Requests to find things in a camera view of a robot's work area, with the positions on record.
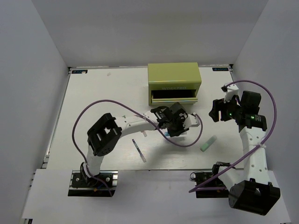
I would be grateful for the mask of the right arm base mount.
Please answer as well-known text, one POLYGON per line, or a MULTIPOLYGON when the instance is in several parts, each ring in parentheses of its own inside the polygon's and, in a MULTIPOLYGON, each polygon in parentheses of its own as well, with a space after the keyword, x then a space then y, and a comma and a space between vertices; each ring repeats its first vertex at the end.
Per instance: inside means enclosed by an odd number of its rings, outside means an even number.
MULTIPOLYGON (((190 174, 190 180, 196 185, 201 184, 212 177, 212 172, 194 171, 190 174)), ((204 188, 216 188, 214 190, 196 191, 196 198, 228 198, 229 191, 227 189, 217 189, 225 187, 224 183, 218 178, 209 182, 204 188)))

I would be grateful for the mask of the green eraser stick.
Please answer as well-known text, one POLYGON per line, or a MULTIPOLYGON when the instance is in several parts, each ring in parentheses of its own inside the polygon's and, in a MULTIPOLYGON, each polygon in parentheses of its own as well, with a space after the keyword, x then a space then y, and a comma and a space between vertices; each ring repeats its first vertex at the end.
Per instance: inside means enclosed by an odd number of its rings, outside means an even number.
POLYGON ((216 140, 217 140, 217 136, 213 135, 200 147, 200 150, 202 152, 205 152, 216 140))

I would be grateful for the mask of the green metal tool chest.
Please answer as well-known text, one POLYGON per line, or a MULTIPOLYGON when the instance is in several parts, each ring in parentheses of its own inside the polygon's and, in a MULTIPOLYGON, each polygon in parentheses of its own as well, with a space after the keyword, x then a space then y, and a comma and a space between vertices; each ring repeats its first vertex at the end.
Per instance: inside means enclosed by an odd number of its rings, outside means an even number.
POLYGON ((149 63, 149 105, 195 104, 202 84, 198 64, 149 63))

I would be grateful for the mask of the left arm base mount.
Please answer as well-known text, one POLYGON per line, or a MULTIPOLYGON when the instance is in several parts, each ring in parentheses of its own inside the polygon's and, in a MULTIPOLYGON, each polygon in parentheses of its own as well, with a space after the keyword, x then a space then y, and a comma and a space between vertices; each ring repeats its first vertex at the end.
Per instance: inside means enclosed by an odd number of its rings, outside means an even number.
POLYGON ((111 194, 102 182, 93 178, 86 182, 80 171, 73 171, 71 175, 68 196, 77 197, 111 197, 114 195, 118 172, 117 171, 102 171, 98 178, 103 180, 110 188, 111 194))

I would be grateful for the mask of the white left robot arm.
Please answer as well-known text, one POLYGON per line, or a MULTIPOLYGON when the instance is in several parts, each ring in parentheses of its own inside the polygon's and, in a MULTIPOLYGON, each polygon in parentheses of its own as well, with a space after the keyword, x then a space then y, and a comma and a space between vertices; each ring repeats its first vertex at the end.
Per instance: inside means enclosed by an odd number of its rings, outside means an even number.
POLYGON ((196 117, 188 114, 180 103, 160 106, 141 116, 116 118, 106 113, 87 132, 89 148, 87 162, 81 169, 82 179, 88 186, 98 183, 103 158, 113 151, 121 137, 157 129, 166 129, 170 137, 176 137, 197 124, 196 117))

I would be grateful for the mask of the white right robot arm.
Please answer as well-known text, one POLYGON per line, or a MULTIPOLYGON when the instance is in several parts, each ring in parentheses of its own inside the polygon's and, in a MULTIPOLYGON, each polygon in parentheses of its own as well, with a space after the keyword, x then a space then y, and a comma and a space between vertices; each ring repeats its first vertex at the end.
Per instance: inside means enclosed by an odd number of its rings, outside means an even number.
POLYGON ((265 145, 266 117, 259 114, 261 94, 244 91, 238 97, 237 90, 226 90, 223 99, 213 101, 209 116, 214 122, 233 119, 239 128, 242 140, 243 175, 235 168, 224 171, 229 163, 213 165, 211 181, 216 186, 224 185, 229 191, 228 202, 233 209, 265 216, 280 198, 280 189, 270 181, 266 162, 265 145))

